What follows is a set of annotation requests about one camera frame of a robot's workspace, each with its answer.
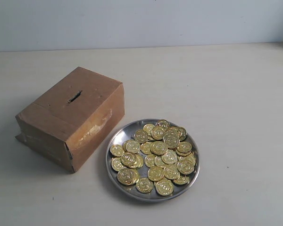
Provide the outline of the gold coin right edge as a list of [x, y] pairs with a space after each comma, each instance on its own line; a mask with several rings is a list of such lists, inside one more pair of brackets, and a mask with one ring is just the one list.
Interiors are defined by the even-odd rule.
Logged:
[[180, 142], [179, 145], [176, 147], [176, 150], [180, 153], [187, 153], [192, 150], [193, 146], [191, 143], [183, 141]]

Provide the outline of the gold coin front right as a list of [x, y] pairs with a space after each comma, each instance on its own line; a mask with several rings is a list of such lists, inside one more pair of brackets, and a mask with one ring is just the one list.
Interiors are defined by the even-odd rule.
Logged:
[[155, 184], [157, 193], [161, 196], [171, 195], [174, 191], [173, 183], [168, 179], [162, 179]]

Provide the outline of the gold coin large right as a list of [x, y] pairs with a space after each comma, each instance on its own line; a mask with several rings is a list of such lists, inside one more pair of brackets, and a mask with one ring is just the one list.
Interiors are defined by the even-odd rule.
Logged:
[[183, 175], [189, 175], [194, 171], [193, 162], [190, 160], [180, 160], [177, 162], [177, 169]]

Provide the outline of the brown cardboard slotted box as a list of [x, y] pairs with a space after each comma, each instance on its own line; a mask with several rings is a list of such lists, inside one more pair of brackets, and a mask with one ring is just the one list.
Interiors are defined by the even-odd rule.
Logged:
[[77, 67], [16, 115], [17, 140], [76, 173], [124, 114], [122, 82]]

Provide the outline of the gold coin front left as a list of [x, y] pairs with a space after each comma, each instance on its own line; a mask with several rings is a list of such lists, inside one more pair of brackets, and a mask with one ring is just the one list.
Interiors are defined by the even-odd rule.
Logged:
[[133, 185], [138, 182], [140, 176], [137, 170], [125, 168], [117, 173], [118, 181], [126, 186]]

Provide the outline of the gold coin upper left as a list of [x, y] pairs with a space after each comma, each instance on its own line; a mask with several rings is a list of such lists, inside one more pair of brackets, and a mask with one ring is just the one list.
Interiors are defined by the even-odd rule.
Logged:
[[128, 140], [125, 143], [125, 149], [130, 153], [138, 153], [141, 149], [141, 145], [135, 140]]

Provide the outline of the gold coin back right stack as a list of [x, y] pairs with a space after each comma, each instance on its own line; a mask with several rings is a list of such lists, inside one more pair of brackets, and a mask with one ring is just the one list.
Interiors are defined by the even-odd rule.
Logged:
[[176, 134], [166, 133], [163, 136], [163, 142], [167, 145], [169, 149], [174, 149], [178, 147], [180, 140]]

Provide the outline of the gold coin back top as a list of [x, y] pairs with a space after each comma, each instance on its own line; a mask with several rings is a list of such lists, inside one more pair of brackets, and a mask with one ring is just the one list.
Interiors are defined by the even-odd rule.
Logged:
[[158, 120], [155, 125], [157, 127], [162, 127], [165, 129], [168, 129], [170, 127], [170, 123], [165, 119]]

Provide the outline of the gold coin plate left edge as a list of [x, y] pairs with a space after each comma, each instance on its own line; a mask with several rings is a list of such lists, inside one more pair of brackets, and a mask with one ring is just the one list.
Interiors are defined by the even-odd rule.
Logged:
[[110, 150], [110, 153], [115, 157], [121, 157], [125, 153], [125, 150], [123, 149], [123, 147], [118, 144], [112, 145], [109, 150]]

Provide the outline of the gold coin front centre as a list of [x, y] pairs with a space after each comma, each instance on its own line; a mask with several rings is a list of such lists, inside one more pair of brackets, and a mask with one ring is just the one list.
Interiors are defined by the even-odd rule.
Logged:
[[140, 178], [136, 183], [136, 189], [141, 193], [150, 193], [153, 189], [153, 182], [148, 178]]

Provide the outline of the round steel plate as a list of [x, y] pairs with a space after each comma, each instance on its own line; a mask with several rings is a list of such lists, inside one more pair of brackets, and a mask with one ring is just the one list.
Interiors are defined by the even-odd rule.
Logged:
[[175, 197], [178, 197], [182, 195], [184, 192], [188, 191], [190, 187], [195, 183], [199, 171], [200, 171], [200, 163], [199, 163], [199, 152], [198, 148], [196, 146], [196, 143], [192, 139], [190, 135], [187, 135], [187, 141], [192, 143], [193, 145], [193, 153], [196, 158], [196, 165], [194, 168], [193, 173], [189, 175], [189, 183], [185, 185], [175, 185], [174, 191], [171, 195], [169, 196], [161, 196], [159, 195], [155, 189], [153, 189], [150, 193], [140, 193], [136, 185], [123, 185], [121, 184], [118, 179], [117, 179], [117, 172], [113, 170], [111, 166], [111, 161], [112, 161], [112, 154], [110, 152], [110, 147], [114, 144], [116, 145], [122, 145], [126, 140], [129, 140], [133, 138], [133, 135], [136, 130], [143, 128], [144, 125], [148, 123], [156, 123], [158, 119], [141, 119], [137, 121], [133, 121], [125, 126], [123, 126], [118, 132], [114, 134], [114, 136], [111, 138], [110, 142], [108, 143], [106, 154], [105, 154], [105, 164], [106, 164], [106, 169], [107, 169], [107, 174], [111, 182], [114, 184], [114, 186], [120, 190], [122, 193], [124, 193], [126, 196], [139, 200], [141, 202], [164, 202], [167, 200], [171, 200]]

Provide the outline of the gold coin stack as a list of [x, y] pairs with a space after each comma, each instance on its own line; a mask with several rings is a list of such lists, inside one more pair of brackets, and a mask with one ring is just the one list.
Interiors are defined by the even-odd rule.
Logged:
[[180, 140], [176, 134], [166, 133], [163, 136], [163, 142], [167, 145], [169, 149], [174, 149], [178, 147]]
[[125, 152], [121, 156], [121, 163], [125, 166], [133, 166], [137, 161], [136, 155], [130, 152]]

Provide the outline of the gold coin pale centre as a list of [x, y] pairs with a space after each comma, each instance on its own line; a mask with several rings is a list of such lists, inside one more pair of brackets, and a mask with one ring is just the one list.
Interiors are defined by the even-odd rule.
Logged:
[[171, 149], [168, 149], [166, 153], [161, 156], [161, 159], [165, 164], [175, 164], [178, 161], [176, 152]]

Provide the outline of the gold coin lower centre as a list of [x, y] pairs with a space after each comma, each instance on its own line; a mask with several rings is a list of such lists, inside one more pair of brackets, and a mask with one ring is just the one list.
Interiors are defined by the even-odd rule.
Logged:
[[164, 178], [164, 170], [157, 166], [149, 168], [147, 176], [148, 179], [153, 182], [160, 181], [161, 179]]

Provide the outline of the gold coin back left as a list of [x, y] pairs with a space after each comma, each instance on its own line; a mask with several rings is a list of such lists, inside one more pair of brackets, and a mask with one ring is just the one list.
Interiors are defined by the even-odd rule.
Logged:
[[148, 140], [148, 133], [143, 130], [143, 129], [139, 129], [136, 130], [134, 133], [134, 140], [137, 141], [138, 143], [142, 144], [145, 143]]

